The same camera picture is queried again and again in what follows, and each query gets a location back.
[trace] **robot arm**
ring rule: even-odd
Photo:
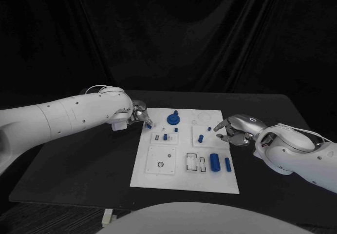
[[[248,115],[230,117],[215,131],[224,127],[228,136],[218,134],[218,138],[237,146],[247,146],[254,140],[254,155],[274,171],[284,175],[296,172],[310,183],[337,193],[336,143],[329,141],[315,144],[310,138],[294,130],[297,128],[284,124],[267,127],[261,120]]]
[[[152,125],[143,101],[107,86],[98,93],[0,110],[0,174],[37,145],[109,123],[123,130],[134,122]]]

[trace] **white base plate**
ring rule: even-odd
[[[175,110],[179,111],[181,123],[178,125],[170,125],[168,123],[168,116],[173,114]],[[163,109],[163,108],[149,108],[147,109],[150,118],[155,122],[152,129],[143,127],[139,152],[136,158],[134,172],[132,178],[132,187],[142,188],[159,188],[159,189],[176,189],[176,190],[189,190],[189,191],[202,191],[202,192],[215,192],[215,193],[231,193],[240,194],[240,188],[235,177],[235,167],[232,164],[232,157],[230,151],[230,144],[221,139],[217,138],[217,134],[221,133],[227,135],[225,129],[221,129],[218,132],[214,131],[214,127],[222,122],[224,116],[221,111],[215,110],[189,110],[189,109]],[[168,145],[166,141],[160,141],[156,144],[153,143],[153,133],[160,134],[178,134],[178,144]],[[204,143],[195,144],[198,141],[199,135],[204,135]],[[147,161],[152,161],[152,165],[156,165],[159,160],[168,153],[158,153],[153,158],[149,158],[149,147],[159,146],[165,148],[176,148],[175,156],[175,170],[172,166],[168,167],[168,171],[163,173],[159,168],[153,166],[153,172],[146,172],[149,169]],[[207,172],[188,171],[188,153],[198,155],[198,168],[199,168],[199,158],[204,157],[207,162]],[[218,154],[221,160],[219,172],[211,170],[211,160],[209,155]],[[227,171],[225,158],[230,158],[232,171]]]

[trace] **white board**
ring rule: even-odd
[[[173,114],[175,110],[179,111],[181,122],[178,125],[170,125],[168,116]],[[214,131],[215,126],[224,120],[222,112],[163,108],[149,108],[147,112],[155,126],[152,129],[143,126],[130,186],[240,194],[230,144],[217,138],[217,134],[227,135],[227,131],[225,129]],[[172,136],[166,141],[162,140],[165,134]],[[204,135],[205,144],[198,142],[199,135]],[[155,154],[149,153],[150,147],[156,148]],[[170,148],[172,151],[173,148],[176,149],[175,158],[168,157],[169,153],[165,148]],[[188,158],[188,154],[196,154],[194,161]],[[219,155],[222,168],[219,172],[211,170],[211,154]],[[227,157],[231,161],[231,172],[227,171]],[[196,171],[188,170],[188,162],[196,164]]]

